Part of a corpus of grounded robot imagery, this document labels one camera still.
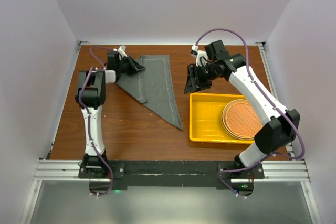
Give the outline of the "grey cloth napkin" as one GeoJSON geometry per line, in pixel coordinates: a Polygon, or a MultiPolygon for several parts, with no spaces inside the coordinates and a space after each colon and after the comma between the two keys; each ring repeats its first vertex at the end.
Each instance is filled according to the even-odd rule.
{"type": "Polygon", "coordinates": [[[145,70],[133,76],[123,74],[118,86],[167,123],[182,130],[169,56],[141,55],[136,62],[145,70]]]}

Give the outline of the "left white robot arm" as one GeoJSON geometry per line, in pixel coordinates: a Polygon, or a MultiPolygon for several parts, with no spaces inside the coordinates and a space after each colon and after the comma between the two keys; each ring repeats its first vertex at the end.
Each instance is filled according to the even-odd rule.
{"type": "Polygon", "coordinates": [[[97,178],[112,176],[102,137],[101,114],[106,101],[106,85],[117,83],[123,74],[134,76],[145,67],[126,53],[125,46],[107,53],[107,63],[79,71],[75,101],[79,104],[85,123],[86,147],[80,170],[97,178]]]}

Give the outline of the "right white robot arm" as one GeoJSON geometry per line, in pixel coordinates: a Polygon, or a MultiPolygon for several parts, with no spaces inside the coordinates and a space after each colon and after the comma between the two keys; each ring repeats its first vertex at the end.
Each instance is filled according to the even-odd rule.
{"type": "Polygon", "coordinates": [[[213,80],[224,78],[246,98],[261,120],[262,128],[254,143],[235,157],[231,173],[246,178],[277,149],[302,138],[298,131],[299,112],[288,110],[265,88],[249,65],[247,55],[230,55],[221,40],[206,45],[204,50],[194,44],[191,55],[196,62],[187,67],[185,93],[209,89],[213,80]]]}

